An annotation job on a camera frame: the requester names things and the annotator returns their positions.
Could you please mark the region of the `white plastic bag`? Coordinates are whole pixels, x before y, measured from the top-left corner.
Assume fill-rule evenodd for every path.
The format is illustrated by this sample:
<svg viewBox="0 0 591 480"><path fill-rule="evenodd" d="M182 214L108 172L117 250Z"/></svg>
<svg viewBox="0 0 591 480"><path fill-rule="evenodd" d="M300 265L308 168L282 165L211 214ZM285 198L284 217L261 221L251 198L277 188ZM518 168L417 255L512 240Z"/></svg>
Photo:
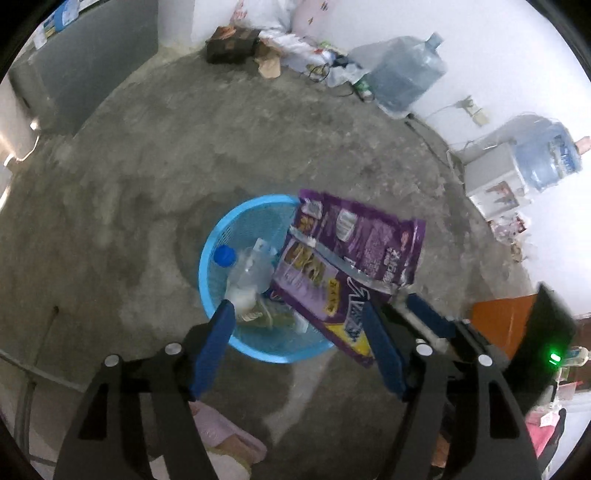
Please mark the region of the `white plastic bag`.
<svg viewBox="0 0 591 480"><path fill-rule="evenodd" d="M298 0L242 0L238 1L230 17L230 24L259 30L291 29L294 12L301 5Z"/></svg>

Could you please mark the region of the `purple snack bag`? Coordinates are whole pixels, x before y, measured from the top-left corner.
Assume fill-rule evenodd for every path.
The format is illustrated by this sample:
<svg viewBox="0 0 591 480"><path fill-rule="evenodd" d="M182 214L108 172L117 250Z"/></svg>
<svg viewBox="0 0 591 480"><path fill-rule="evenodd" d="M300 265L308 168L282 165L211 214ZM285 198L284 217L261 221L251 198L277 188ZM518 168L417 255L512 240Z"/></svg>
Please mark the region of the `purple snack bag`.
<svg viewBox="0 0 591 480"><path fill-rule="evenodd" d="M412 284L426 223L327 192L303 189L298 200L271 288L325 339L369 367L374 356L363 307Z"/></svg>

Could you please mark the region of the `water jug on dispenser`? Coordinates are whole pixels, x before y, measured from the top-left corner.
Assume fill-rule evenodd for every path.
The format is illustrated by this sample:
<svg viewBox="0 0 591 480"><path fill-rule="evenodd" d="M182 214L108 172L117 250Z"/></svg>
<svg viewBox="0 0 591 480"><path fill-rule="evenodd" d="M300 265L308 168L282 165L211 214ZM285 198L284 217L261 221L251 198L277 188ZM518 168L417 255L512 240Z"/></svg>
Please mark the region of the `water jug on dispenser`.
<svg viewBox="0 0 591 480"><path fill-rule="evenodd" d="M537 122L516 135L513 146L526 185L537 192L582 170L581 154L562 123Z"/></svg>

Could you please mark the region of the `large water jug on floor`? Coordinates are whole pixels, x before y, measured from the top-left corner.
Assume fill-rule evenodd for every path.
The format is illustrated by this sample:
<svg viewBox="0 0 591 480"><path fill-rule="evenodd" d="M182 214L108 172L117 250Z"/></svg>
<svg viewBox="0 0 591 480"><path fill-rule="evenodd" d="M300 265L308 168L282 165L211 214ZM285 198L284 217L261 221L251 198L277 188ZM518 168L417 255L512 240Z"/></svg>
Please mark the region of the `large water jug on floor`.
<svg viewBox="0 0 591 480"><path fill-rule="evenodd" d="M434 32L427 40L401 36L367 46L360 59L370 71L370 87L382 107L393 114L409 111L447 73L438 52L443 41Z"/></svg>

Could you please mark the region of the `orange door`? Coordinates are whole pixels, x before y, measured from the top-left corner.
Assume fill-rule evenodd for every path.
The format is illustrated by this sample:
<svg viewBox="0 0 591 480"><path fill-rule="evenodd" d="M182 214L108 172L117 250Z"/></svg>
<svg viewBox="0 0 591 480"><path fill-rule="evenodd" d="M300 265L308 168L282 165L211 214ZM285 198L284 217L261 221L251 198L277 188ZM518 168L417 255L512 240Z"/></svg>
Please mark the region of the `orange door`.
<svg viewBox="0 0 591 480"><path fill-rule="evenodd" d="M472 307L470 321L486 339L512 359L525 336L536 298L534 294L477 302Z"/></svg>

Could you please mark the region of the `grey cabinet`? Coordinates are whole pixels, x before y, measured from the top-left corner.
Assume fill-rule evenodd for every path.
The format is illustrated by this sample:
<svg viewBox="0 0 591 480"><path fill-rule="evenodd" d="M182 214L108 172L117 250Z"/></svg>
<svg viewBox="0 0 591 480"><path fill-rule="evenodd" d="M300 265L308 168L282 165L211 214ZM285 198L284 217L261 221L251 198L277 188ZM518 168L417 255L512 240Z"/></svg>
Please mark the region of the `grey cabinet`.
<svg viewBox="0 0 591 480"><path fill-rule="evenodd" d="M156 1L107 1L82 14L8 75L41 129L75 134L158 50Z"/></svg>

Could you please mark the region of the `white water dispenser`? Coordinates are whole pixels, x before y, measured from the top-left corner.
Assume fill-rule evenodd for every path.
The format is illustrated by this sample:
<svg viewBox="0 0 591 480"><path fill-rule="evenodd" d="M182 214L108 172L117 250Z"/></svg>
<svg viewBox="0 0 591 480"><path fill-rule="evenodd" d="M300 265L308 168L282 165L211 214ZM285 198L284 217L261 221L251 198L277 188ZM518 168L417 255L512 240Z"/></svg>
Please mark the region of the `white water dispenser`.
<svg viewBox="0 0 591 480"><path fill-rule="evenodd" d="M465 193L485 220L531 203L511 144L503 143L465 166Z"/></svg>

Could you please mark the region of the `white tissue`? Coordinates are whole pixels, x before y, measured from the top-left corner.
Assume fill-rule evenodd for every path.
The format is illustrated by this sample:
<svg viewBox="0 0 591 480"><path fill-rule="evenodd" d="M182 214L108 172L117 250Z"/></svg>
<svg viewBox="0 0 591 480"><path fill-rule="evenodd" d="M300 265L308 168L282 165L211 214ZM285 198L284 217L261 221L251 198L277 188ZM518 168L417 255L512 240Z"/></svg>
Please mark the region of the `white tissue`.
<svg viewBox="0 0 591 480"><path fill-rule="evenodd" d="M259 306L259 292L254 288L242 288L228 285L224 299L235 308L238 323L250 323L263 318L262 307Z"/></svg>

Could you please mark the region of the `blue mesh trash basket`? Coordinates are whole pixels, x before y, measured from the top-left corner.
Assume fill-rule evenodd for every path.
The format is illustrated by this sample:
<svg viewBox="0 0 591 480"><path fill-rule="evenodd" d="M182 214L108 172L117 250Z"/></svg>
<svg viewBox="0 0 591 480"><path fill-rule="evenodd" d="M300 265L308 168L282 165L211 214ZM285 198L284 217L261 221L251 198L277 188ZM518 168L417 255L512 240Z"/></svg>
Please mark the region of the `blue mesh trash basket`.
<svg viewBox="0 0 591 480"><path fill-rule="evenodd" d="M226 213L209 233L197 288L211 318L228 300L235 307L229 345L254 360L291 364L332 349L332 343L270 290L279 252L297 212L288 195L263 195Z"/></svg>

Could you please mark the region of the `Pepsi plastic bottle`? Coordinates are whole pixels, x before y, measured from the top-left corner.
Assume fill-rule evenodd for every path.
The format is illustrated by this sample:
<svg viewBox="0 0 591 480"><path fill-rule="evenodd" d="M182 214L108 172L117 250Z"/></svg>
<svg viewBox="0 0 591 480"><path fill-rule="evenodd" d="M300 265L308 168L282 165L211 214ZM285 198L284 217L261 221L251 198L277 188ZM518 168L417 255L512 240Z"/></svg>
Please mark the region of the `Pepsi plastic bottle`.
<svg viewBox="0 0 591 480"><path fill-rule="evenodd" d="M228 245L218 246L214 250L214 263L228 270L225 290L228 285L235 285L242 288L254 288L259 292L259 306L262 307L263 318L250 323L238 324L263 326L271 324L270 313L263 306L263 293L270 288L274 272L274 258L276 258L276 248L263 238L257 238L252 247L240 251Z"/></svg>

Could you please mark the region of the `dark brown box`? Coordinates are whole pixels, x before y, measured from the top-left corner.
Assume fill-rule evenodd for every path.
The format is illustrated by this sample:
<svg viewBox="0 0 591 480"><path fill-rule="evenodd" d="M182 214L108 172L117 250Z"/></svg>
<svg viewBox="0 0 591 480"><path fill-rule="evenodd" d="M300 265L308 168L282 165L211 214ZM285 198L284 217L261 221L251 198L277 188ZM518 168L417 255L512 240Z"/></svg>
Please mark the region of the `dark brown box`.
<svg viewBox="0 0 591 480"><path fill-rule="evenodd" d="M222 26L206 41L205 59L211 64L239 64L256 54L259 29Z"/></svg>

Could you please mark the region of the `person's foot pink slipper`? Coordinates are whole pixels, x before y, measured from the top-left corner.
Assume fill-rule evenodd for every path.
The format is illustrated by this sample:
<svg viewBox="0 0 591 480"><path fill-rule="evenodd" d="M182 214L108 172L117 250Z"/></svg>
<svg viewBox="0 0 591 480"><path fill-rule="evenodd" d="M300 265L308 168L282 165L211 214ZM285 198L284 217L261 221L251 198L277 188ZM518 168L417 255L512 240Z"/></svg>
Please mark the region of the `person's foot pink slipper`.
<svg viewBox="0 0 591 480"><path fill-rule="evenodd" d="M249 479L252 466L266 458L266 445L204 402L189 408L214 467L228 478Z"/></svg>

